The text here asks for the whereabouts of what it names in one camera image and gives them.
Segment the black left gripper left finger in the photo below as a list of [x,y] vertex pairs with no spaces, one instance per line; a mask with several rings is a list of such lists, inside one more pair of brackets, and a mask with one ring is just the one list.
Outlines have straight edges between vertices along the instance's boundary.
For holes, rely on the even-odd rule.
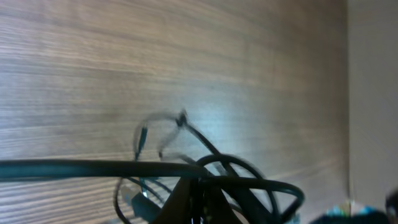
[[159,214],[150,224],[188,224],[192,219],[194,179],[180,179]]

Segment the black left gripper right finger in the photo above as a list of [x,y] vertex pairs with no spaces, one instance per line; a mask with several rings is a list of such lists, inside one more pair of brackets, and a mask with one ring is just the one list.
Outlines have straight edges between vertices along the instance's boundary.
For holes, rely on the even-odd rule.
[[203,213],[208,224],[242,224],[219,187],[204,187]]

